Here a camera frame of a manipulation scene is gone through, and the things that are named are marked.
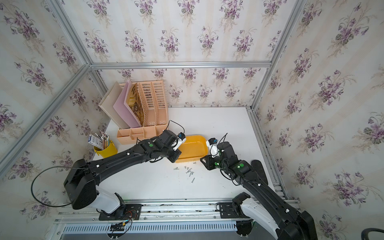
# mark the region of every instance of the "pencil holder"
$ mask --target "pencil holder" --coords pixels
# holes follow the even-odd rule
[[[98,147],[93,147],[93,150],[95,151],[95,153],[97,153],[97,155],[101,155],[103,158],[111,157],[112,155],[115,155],[118,152],[118,149],[115,147],[115,144],[113,144],[112,141],[109,146],[104,150],[100,150],[100,148]]]

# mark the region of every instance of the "peach plastic file organizer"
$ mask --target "peach plastic file organizer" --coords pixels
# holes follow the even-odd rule
[[[163,81],[136,82],[136,87],[144,112],[143,127],[118,130],[117,139],[121,144],[158,136],[167,128],[168,105]]]

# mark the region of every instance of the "cable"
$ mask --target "cable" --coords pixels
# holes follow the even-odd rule
[[[170,122],[174,122],[174,121],[172,121],[172,120],[169,120],[169,122],[168,122],[168,125],[167,125],[167,127],[166,127],[166,129],[168,128],[168,126],[169,126],[169,123]],[[180,124],[178,124],[177,122],[174,122],[174,123],[176,123],[177,125],[179,125],[182,129],[183,129],[183,134],[185,133],[185,129],[183,128],[183,126],[181,126]]]
[[[56,168],[56,167],[61,167],[63,168],[63,166],[54,166],[54,167],[49,167],[43,171],[41,171],[32,181],[31,183],[31,194],[32,194],[32,197],[40,204],[44,205],[44,206],[47,206],[47,207],[65,207],[65,206],[68,206],[68,205],[71,205],[71,203],[68,203],[68,204],[64,204],[64,205],[60,205],[60,206],[53,206],[53,205],[49,205],[49,204],[45,204],[43,202],[41,202],[40,200],[38,200],[36,198],[36,196],[33,194],[33,183],[35,182],[35,180],[37,179],[38,176],[40,176],[40,174],[42,174],[43,172],[49,170],[49,169],[52,169],[52,168]],[[85,168],[75,168],[75,167],[65,167],[65,168],[69,168],[69,169],[91,169],[91,168],[95,168],[96,166],[94,167],[85,167]]]

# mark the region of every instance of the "white tabletop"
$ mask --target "white tabletop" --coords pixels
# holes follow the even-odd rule
[[[169,119],[185,128],[185,135],[202,135],[206,139],[215,137],[220,140],[226,133],[228,141],[240,160],[251,162],[258,159],[264,162],[259,144],[252,129],[246,108],[169,108]],[[121,145],[116,139],[119,128],[110,121],[106,133],[116,145],[119,152],[127,150],[134,144]],[[169,130],[175,134],[182,131],[181,127],[170,123]],[[94,160],[101,159],[95,155]],[[192,168],[194,172],[186,173]],[[269,187],[273,188],[272,180],[266,171]],[[168,159],[156,163],[137,164],[122,170],[103,182],[100,186],[129,199],[222,199],[233,198],[241,192],[247,192],[241,186],[235,186],[225,179],[218,169],[208,171],[198,161],[171,163]]]

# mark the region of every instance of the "vent grille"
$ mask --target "vent grille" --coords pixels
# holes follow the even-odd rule
[[[68,223],[63,234],[111,233],[112,223]],[[159,232],[227,232],[237,231],[235,221],[209,222],[164,222],[164,223],[133,223],[127,233],[159,233]]]

